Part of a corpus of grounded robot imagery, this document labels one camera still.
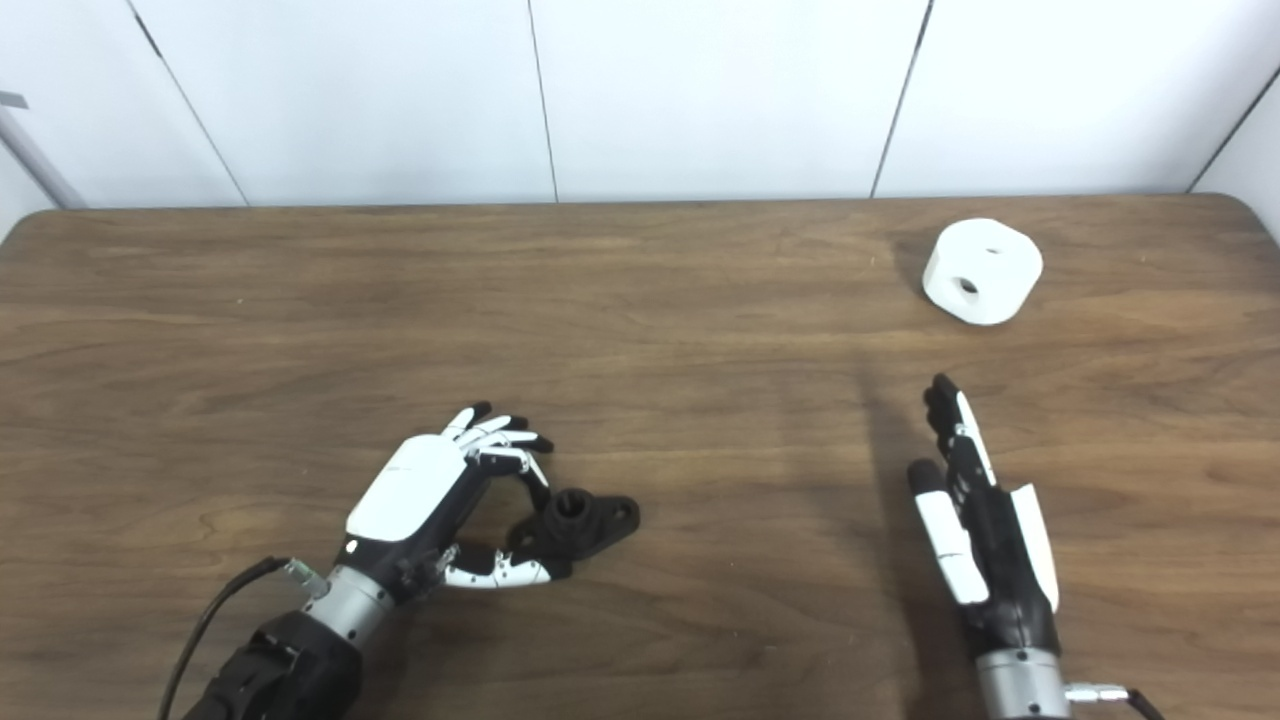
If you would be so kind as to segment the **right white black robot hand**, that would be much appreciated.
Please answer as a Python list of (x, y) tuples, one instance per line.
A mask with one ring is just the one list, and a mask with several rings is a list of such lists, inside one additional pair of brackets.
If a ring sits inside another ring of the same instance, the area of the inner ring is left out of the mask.
[(938, 373), (923, 392), (940, 462), (908, 466), (908, 487), (973, 659), (1062, 652), (1056, 566), (1036, 488), (1004, 488), (966, 396)]

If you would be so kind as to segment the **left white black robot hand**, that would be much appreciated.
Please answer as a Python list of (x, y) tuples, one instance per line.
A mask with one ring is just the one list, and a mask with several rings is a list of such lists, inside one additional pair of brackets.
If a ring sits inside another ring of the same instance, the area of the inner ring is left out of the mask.
[(440, 432), (407, 438), (347, 518), (335, 565), (369, 578), (396, 605), (439, 585), (500, 589), (570, 578), (570, 560), (458, 538), (495, 478), (520, 479), (536, 512), (552, 498), (535, 456), (552, 452), (553, 443), (525, 418), (489, 418), (490, 410), (475, 404)]

